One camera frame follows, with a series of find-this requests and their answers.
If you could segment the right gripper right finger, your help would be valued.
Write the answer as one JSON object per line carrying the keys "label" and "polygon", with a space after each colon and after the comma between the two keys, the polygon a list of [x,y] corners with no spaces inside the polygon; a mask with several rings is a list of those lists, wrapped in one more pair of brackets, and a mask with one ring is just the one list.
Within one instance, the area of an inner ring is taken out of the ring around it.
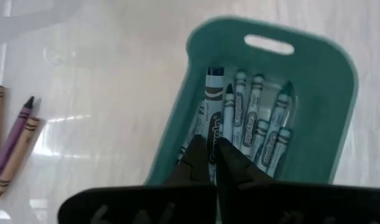
{"label": "right gripper right finger", "polygon": [[216,158],[223,224],[380,224],[380,189],[276,180],[225,138]]}

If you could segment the purple crayon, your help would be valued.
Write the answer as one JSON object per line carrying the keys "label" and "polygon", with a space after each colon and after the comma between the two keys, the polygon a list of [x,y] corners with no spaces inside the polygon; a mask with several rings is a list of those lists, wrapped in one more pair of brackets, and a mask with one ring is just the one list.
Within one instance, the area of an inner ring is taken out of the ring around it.
{"label": "purple crayon", "polygon": [[21,135],[22,130],[29,118],[33,109],[34,97],[31,96],[27,102],[23,105],[21,111],[19,112],[17,119],[15,120],[9,135],[7,136],[6,142],[4,143],[2,150],[0,152],[0,174],[5,168],[13,149]]}

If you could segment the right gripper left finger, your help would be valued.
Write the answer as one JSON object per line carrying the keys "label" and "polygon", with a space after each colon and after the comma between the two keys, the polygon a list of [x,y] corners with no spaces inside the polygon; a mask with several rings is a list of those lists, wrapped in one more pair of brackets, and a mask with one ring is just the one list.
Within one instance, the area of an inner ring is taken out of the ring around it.
{"label": "right gripper left finger", "polygon": [[94,188],[62,203],[58,224],[215,224],[216,187],[209,180],[206,141],[193,137],[160,185]]}

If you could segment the teal plastic bin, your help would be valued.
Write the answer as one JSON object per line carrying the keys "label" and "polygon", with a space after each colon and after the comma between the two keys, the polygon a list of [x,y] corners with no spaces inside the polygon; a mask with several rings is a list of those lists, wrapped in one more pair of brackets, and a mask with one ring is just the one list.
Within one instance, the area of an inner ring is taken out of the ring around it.
{"label": "teal plastic bin", "polygon": [[187,39],[188,67],[151,170],[150,185],[174,170],[177,154],[195,119],[205,91],[208,67],[261,72],[261,109],[269,111],[278,90],[292,84],[291,142],[276,178],[330,184],[335,177],[358,93],[358,76],[348,53],[337,43],[286,26],[240,17],[214,17]]}

